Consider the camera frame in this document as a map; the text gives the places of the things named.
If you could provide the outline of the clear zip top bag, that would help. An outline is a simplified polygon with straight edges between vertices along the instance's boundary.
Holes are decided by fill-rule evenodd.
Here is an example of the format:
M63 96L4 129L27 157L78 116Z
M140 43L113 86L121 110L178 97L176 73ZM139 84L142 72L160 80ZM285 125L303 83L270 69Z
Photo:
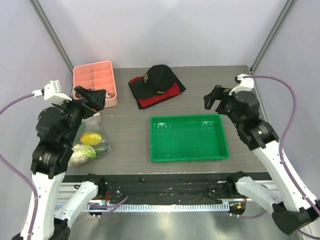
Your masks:
M107 135L102 131L100 123L99 113L82 120L73 142L73 154L68 167L85 164L106 155L111 150Z

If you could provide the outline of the dark green fake cucumber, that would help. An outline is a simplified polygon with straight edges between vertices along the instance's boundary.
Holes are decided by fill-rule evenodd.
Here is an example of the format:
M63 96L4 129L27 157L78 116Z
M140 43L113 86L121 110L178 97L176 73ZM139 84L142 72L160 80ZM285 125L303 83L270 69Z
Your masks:
M100 142L99 144L94 145L93 149L95 151L95 157L99 158L106 155L111 147L108 142Z

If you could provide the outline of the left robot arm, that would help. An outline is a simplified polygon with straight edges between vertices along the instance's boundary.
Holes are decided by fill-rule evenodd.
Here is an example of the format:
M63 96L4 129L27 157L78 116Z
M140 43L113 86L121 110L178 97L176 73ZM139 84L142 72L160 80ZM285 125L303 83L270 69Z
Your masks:
M107 95L104 89L77 86L74 90L82 96L80 99L67 96L51 84L31 93L52 106L38 116L39 143L32 153L32 180L28 182L32 194L23 229L13 236L14 240L66 240L84 207L93 198L100 200L106 195L104 177L89 173L62 209L56 210L78 130L84 119L104 109Z

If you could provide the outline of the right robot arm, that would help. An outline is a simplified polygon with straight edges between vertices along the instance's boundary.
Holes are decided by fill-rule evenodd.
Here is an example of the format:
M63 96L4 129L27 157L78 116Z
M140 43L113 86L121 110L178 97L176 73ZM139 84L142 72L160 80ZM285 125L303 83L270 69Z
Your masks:
M320 201L303 183L284 151L279 149L279 137L260 117L260 103L255 94L216 85L203 100L206 110L219 101L215 111L228 116L240 140L258 157L277 187L274 192L239 171L227 178L226 193L233 198L246 196L259 204L286 235L317 220Z

